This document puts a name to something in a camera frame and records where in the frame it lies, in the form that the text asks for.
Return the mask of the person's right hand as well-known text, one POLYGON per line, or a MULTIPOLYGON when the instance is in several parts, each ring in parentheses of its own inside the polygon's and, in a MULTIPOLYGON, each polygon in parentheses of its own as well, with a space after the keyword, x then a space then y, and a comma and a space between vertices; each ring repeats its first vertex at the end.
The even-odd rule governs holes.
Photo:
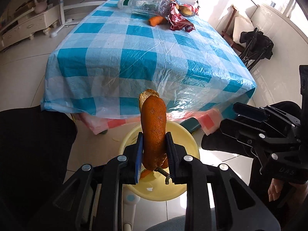
POLYGON ((278 179, 272 179, 268 188, 269 202, 281 199, 287 201, 289 199, 290 184, 278 179))

